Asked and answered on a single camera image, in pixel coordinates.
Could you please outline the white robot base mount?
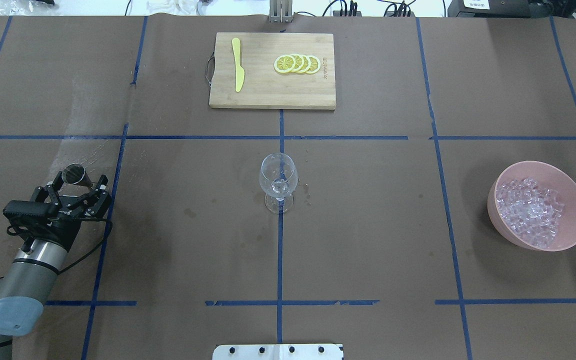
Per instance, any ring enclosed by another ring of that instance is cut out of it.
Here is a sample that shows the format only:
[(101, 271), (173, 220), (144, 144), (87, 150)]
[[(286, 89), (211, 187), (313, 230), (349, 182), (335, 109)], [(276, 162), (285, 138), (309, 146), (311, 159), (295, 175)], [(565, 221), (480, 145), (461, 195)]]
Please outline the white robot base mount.
[(215, 347), (213, 360), (343, 360), (341, 344), (222, 344)]

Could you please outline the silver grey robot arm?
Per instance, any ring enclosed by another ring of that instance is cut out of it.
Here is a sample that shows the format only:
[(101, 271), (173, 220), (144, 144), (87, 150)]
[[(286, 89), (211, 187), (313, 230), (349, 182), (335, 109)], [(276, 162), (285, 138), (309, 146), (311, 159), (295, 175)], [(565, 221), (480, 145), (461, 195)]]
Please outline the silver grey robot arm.
[(83, 223), (112, 225), (108, 177), (91, 181), (85, 168), (70, 164), (54, 180), (34, 189), (29, 200), (12, 200), (2, 214), (7, 234), (22, 239), (9, 271), (0, 277), (0, 360), (12, 358), (15, 337), (34, 330)]

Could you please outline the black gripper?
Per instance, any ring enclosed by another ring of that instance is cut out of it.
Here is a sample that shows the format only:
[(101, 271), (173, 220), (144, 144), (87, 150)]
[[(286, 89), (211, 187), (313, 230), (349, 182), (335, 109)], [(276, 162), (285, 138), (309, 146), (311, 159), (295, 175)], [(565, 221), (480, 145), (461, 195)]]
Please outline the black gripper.
[(74, 196), (59, 195), (59, 190), (64, 185), (62, 175), (63, 171), (59, 171), (45, 186), (35, 187), (31, 201), (45, 203), (50, 199), (50, 203), (60, 209), (57, 216), (52, 218), (53, 222), (96, 222), (105, 218), (113, 200), (107, 188), (108, 177), (101, 175), (92, 190), (82, 196)]

